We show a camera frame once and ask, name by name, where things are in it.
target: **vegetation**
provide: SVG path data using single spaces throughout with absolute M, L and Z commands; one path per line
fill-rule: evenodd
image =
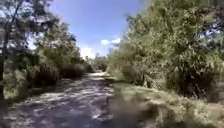
M 80 57 L 68 25 L 47 11 L 50 2 L 0 2 L 0 81 L 4 76 L 0 100 L 25 98 L 35 90 L 56 86 L 62 78 L 77 78 L 91 71 Z M 28 48 L 29 39 L 36 45 L 35 50 Z
M 223 69 L 223 13 L 217 2 L 152 0 L 128 17 L 128 33 L 109 55 L 108 71 L 136 85 L 210 97 Z
M 174 93 L 124 83 L 114 86 L 118 99 L 115 98 L 114 102 L 117 107 L 111 107 L 111 111 L 123 123 L 132 120 L 141 128 L 224 127 L 224 108 L 221 105 L 205 104 Z

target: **green tree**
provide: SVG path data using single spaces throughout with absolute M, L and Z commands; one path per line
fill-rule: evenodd
M 76 65 L 84 64 L 84 60 L 80 57 L 79 48 L 76 46 L 76 39 L 68 32 L 67 26 L 65 23 L 59 23 L 36 42 L 41 61 L 55 66 L 62 77 L 65 77 L 65 74 L 68 76 L 69 72 L 81 73 Z
M 46 11 L 50 0 L 1 0 L 0 29 L 3 32 L 2 54 L 0 57 L 0 100 L 3 96 L 4 62 L 7 48 L 13 46 L 26 46 L 27 39 L 38 35 L 52 27 L 55 19 Z
M 209 91 L 222 62 L 223 13 L 217 2 L 152 0 L 128 18 L 128 33 L 109 56 L 109 69 L 138 85 L 165 78 L 166 88 L 187 96 Z

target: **sky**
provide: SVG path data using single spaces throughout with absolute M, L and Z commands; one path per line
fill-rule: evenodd
M 50 10 L 69 24 L 81 56 L 106 55 L 120 43 L 127 28 L 127 15 L 143 7 L 141 0 L 54 0 Z

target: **dry grass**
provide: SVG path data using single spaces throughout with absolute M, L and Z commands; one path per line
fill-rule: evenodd
M 224 107 L 219 104 L 122 83 L 115 84 L 115 90 L 120 103 L 126 104 L 116 113 L 130 111 L 128 117 L 142 128 L 224 128 Z

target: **dirt path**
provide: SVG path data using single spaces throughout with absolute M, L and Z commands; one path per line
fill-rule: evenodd
M 63 80 L 54 92 L 29 98 L 9 108 L 10 128 L 109 128 L 108 97 L 113 94 L 104 74 Z

